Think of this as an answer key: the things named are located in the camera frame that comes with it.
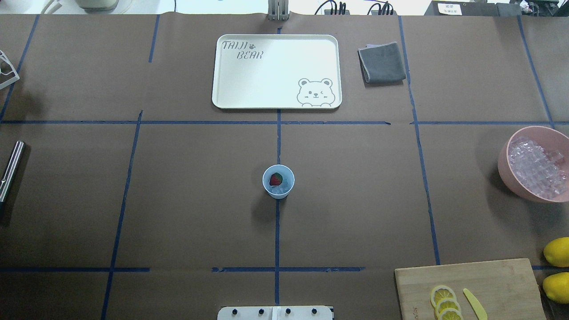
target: yellow knife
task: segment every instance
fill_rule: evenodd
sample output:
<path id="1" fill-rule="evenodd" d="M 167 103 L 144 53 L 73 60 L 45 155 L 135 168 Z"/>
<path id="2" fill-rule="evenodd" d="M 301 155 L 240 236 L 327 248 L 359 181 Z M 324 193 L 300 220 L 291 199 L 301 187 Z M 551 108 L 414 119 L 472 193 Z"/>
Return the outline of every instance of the yellow knife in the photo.
<path id="1" fill-rule="evenodd" d="M 464 292 L 464 295 L 466 296 L 466 299 L 468 300 L 468 302 L 470 302 L 472 309 L 474 309 L 474 313 L 476 313 L 478 320 L 488 320 L 488 315 L 486 314 L 486 311 L 484 310 L 484 308 L 480 304 L 480 301 L 478 301 L 478 299 L 476 299 L 474 294 L 472 294 L 472 292 L 470 292 L 470 290 L 468 290 L 468 289 L 464 289 L 463 292 Z"/>

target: pink bowl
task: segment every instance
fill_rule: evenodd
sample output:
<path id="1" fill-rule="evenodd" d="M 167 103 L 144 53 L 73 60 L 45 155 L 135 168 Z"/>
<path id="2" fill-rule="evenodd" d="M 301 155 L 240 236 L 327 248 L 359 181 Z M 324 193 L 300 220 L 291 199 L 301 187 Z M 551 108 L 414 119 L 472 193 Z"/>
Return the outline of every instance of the pink bowl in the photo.
<path id="1" fill-rule="evenodd" d="M 545 152 L 559 150 L 559 152 L 566 157 L 565 161 L 559 165 L 559 168 L 565 172 L 569 172 L 569 138 L 563 133 L 545 126 L 528 126 L 514 133 L 504 145 L 498 157 L 498 172 L 506 186 L 520 197 L 535 202 L 558 203 L 569 201 L 569 180 L 566 181 L 567 191 L 553 199 L 546 199 L 529 191 L 522 185 L 518 178 L 516 178 L 508 161 L 508 147 L 511 142 L 518 137 L 530 138 L 542 146 Z"/>

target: strawberry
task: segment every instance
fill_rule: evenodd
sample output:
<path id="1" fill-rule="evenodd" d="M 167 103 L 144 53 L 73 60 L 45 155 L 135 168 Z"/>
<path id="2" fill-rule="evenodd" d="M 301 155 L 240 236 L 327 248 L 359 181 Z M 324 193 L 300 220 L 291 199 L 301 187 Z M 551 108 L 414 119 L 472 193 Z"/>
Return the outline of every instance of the strawberry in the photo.
<path id="1" fill-rule="evenodd" d="M 271 179 L 269 180 L 269 186 L 280 186 L 283 183 L 283 176 L 279 173 L 273 173 Z"/>

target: white bracket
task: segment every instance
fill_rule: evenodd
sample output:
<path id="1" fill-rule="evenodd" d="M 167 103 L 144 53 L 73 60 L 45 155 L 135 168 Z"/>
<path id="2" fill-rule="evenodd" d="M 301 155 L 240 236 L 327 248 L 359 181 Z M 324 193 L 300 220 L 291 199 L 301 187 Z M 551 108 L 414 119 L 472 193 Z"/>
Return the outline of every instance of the white bracket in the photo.
<path id="1" fill-rule="evenodd" d="M 0 89 L 6 88 L 18 80 L 20 80 L 20 76 L 18 76 L 16 69 L 4 52 L 0 50 Z"/>
<path id="2" fill-rule="evenodd" d="M 269 0 L 269 20 L 286 21 L 289 16 L 288 0 Z"/>
<path id="3" fill-rule="evenodd" d="M 333 310 L 326 306 L 223 307 L 217 320 L 333 320 Z"/>

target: wooden cutting board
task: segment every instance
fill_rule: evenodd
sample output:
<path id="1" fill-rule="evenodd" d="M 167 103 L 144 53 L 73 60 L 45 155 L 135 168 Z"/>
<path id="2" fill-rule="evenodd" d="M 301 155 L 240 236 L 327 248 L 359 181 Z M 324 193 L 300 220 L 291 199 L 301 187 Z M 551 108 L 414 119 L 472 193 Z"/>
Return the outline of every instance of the wooden cutting board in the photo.
<path id="1" fill-rule="evenodd" d="M 489 320 L 546 320 L 528 259 L 396 269 L 395 280 L 403 320 L 435 319 L 430 296 L 437 285 L 453 289 L 464 320 L 477 319 L 464 288 L 478 298 Z"/>

